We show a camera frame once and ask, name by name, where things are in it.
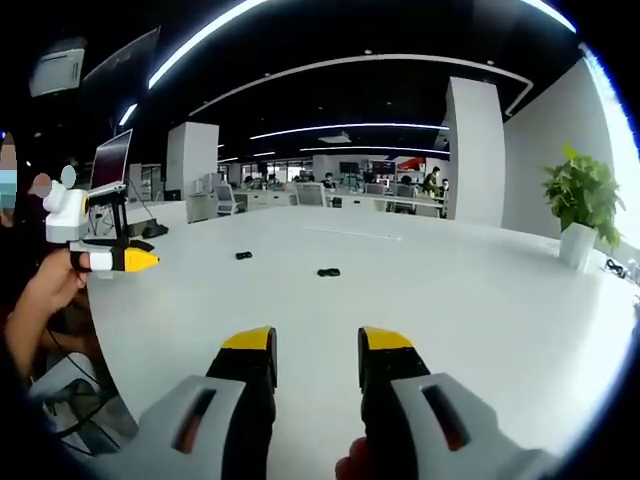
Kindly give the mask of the person's left hand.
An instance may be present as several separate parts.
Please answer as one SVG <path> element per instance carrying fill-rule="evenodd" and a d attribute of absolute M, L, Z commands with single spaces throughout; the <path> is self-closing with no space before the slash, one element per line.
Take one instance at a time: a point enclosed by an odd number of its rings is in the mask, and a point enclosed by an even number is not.
<path fill-rule="evenodd" d="M 44 313 L 53 314 L 67 306 L 87 284 L 89 255 L 81 253 L 72 264 L 73 252 L 59 249 L 48 255 L 26 288 L 27 297 Z"/>

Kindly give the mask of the person's right hand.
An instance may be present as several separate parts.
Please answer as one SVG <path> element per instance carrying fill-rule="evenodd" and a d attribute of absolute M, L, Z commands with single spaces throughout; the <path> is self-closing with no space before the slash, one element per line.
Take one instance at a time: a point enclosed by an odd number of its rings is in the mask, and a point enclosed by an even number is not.
<path fill-rule="evenodd" d="M 354 440 L 347 456 L 335 465 L 337 480 L 370 480 L 374 478 L 373 473 L 374 464 L 366 437 Z"/>

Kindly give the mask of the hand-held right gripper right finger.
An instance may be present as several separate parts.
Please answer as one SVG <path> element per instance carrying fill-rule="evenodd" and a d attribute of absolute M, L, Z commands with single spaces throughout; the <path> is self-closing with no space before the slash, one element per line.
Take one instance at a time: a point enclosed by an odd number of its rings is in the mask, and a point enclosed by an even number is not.
<path fill-rule="evenodd" d="M 358 331 L 361 418 L 380 479 L 549 479 L 557 461 L 506 436 L 495 410 L 431 372 L 402 334 Z"/>

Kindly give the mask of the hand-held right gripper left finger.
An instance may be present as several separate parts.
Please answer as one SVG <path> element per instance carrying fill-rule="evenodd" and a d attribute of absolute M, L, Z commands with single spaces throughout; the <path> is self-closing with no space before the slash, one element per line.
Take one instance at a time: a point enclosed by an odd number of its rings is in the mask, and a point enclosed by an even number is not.
<path fill-rule="evenodd" d="M 276 330 L 237 333 L 203 376 L 142 415 L 135 437 L 99 458 L 102 479 L 263 479 L 276 419 Z"/>

